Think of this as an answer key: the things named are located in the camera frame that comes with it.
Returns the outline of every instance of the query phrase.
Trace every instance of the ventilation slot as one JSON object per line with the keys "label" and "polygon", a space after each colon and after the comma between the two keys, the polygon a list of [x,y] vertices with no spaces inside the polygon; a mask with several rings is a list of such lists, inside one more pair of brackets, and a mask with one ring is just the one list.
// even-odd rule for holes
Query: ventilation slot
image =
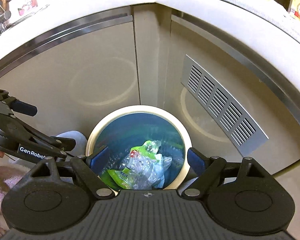
{"label": "ventilation slot", "polygon": [[227,101],[228,98],[219,89],[217,89],[209,105],[210,111],[216,117],[218,117],[219,114],[222,112],[223,108],[225,107]]}
{"label": "ventilation slot", "polygon": [[236,122],[241,117],[242,113],[235,107],[233,103],[230,103],[225,113],[220,119],[220,122],[225,127],[227,131],[230,131],[231,128],[236,124]]}
{"label": "ventilation slot", "polygon": [[198,97],[206,105],[209,101],[209,97],[212,94],[214,84],[206,77],[203,77],[201,87],[199,89]]}
{"label": "ventilation slot", "polygon": [[190,76],[188,80],[188,86],[191,88],[193,92],[197,92],[200,79],[201,79],[201,72],[197,70],[194,66],[192,66],[191,71],[190,71]]}
{"label": "ventilation slot", "polygon": [[231,136],[238,145],[242,145],[255,133],[255,131],[256,129],[254,129],[253,126],[249,123],[249,121],[245,118],[233,131]]}
{"label": "ventilation slot", "polygon": [[249,155],[268,140],[256,121],[226,88],[187,55],[181,83],[211,115],[242,156]]}

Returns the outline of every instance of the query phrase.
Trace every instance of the countertop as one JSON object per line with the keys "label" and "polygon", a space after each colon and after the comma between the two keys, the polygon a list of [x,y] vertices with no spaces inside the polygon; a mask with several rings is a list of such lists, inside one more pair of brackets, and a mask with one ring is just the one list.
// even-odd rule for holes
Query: countertop
{"label": "countertop", "polygon": [[45,10],[0,36],[0,59],[64,23],[100,11],[144,3],[165,5],[223,30],[261,55],[274,67],[269,72],[281,73],[300,93],[300,42],[261,17],[222,0],[55,0]]}

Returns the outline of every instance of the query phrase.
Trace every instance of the plastic wrapper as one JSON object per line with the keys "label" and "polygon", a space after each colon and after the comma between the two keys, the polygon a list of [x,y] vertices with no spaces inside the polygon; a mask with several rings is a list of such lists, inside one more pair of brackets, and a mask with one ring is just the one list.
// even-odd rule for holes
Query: plastic wrapper
{"label": "plastic wrapper", "polygon": [[158,154],[160,146],[160,141],[146,141],[142,146],[133,147],[122,160],[119,171],[108,172],[125,189],[163,188],[164,173],[170,167],[172,157]]}

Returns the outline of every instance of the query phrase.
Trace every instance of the green plastic packaging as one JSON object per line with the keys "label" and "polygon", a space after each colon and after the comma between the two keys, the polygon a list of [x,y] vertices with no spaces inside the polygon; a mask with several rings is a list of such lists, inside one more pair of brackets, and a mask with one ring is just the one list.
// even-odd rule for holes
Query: green plastic packaging
{"label": "green plastic packaging", "polygon": [[110,188],[118,191],[120,190],[121,187],[119,187],[116,182],[112,179],[112,177],[110,176],[110,174],[105,171],[100,175],[100,179],[106,184],[108,185]]}
{"label": "green plastic packaging", "polygon": [[151,160],[156,160],[155,155],[157,154],[158,149],[159,147],[157,146],[156,141],[145,141],[143,145],[131,148],[130,157],[133,157],[131,156],[131,153],[138,152],[138,154],[144,157],[148,157]]}
{"label": "green plastic packaging", "polygon": [[131,179],[130,179],[130,169],[125,167],[122,171],[118,170],[108,170],[108,173],[117,185],[123,189],[131,189]]}

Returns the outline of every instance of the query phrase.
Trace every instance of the beige cabinet door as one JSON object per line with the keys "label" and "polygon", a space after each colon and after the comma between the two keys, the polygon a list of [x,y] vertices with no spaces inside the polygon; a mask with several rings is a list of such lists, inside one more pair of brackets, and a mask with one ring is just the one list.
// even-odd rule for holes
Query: beige cabinet door
{"label": "beige cabinet door", "polygon": [[49,136],[87,138],[107,114],[139,105],[133,23],[96,30],[54,46],[0,78],[0,89],[38,108],[16,116]]}
{"label": "beige cabinet door", "polygon": [[227,135],[181,84],[188,55],[209,72],[246,109],[269,139],[249,154],[271,174],[300,159],[300,126],[258,77],[219,47],[172,20],[164,109],[186,127],[193,147],[207,156],[241,162]]}

